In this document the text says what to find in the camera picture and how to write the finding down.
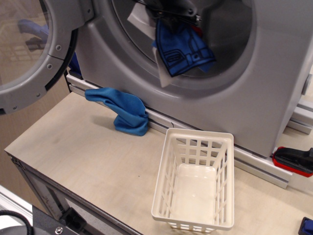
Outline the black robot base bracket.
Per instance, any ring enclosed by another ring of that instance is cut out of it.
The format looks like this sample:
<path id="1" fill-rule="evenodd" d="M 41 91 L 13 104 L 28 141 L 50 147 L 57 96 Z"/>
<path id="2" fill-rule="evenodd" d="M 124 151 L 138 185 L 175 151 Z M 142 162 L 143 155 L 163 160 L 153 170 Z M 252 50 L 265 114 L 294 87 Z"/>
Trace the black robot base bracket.
<path id="1" fill-rule="evenodd" d="M 69 208 L 60 219 L 55 219 L 32 206 L 34 235 L 78 235 L 87 225 L 73 208 Z"/>

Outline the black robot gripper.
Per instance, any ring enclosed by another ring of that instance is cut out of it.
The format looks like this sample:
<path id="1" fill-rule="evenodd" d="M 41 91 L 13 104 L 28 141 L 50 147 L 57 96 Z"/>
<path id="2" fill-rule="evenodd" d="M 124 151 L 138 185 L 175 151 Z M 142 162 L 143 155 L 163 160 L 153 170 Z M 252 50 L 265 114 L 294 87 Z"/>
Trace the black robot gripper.
<path id="1" fill-rule="evenodd" d="M 153 16 L 166 17 L 197 26 L 201 21 L 198 8 L 191 0 L 135 0 L 144 5 Z"/>

